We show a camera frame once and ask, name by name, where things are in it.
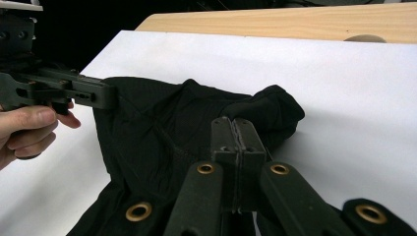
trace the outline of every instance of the black garment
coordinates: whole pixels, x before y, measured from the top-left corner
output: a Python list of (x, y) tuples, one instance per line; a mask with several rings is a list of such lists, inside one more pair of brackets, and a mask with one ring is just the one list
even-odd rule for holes
[[(289, 138), (304, 117), (284, 89), (271, 86), (254, 96), (197, 84), (111, 78), (118, 89), (115, 110), (94, 110), (103, 159), (111, 182), (69, 235), (162, 235), (189, 166), (208, 159), (210, 122), (227, 116), (251, 121), (266, 148)], [(149, 218), (126, 219), (139, 202)]]

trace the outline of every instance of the human hand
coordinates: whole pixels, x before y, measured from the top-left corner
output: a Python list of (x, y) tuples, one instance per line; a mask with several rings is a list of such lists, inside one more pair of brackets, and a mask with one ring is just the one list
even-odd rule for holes
[[(70, 103), (69, 107), (73, 108), (74, 104)], [(66, 116), (59, 115), (47, 106), (1, 110), (0, 105), (0, 170), (17, 157), (31, 157), (46, 150), (55, 140), (53, 130), (58, 126), (58, 120), (71, 128), (81, 126), (71, 112)]]

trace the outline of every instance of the white table surface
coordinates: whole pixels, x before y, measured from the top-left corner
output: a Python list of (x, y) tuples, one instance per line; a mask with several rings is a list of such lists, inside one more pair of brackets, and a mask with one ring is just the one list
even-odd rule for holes
[[(417, 228), (417, 45), (121, 31), (83, 70), (186, 79), (254, 94), (279, 85), (306, 112), (273, 154), (325, 201), (366, 198)], [(91, 109), (42, 156), (0, 172), (0, 235), (65, 235), (108, 183)]]

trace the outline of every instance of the wooden table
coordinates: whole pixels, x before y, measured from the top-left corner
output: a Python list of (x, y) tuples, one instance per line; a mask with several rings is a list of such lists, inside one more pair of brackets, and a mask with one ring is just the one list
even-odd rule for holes
[(417, 3), (155, 14), (136, 30), (417, 43)]

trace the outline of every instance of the black cloth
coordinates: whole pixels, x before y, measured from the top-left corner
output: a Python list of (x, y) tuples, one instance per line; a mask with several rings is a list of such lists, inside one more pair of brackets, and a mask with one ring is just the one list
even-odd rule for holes
[[(254, 96), (201, 86), (139, 78), (104, 80), (118, 89), (118, 108), (95, 109), (94, 118), (110, 183), (69, 235), (163, 235), (191, 164), (208, 159), (210, 122), (217, 117), (251, 121), (264, 145), (289, 138), (304, 111), (283, 88)], [(126, 219), (139, 202), (152, 205), (149, 218)]]

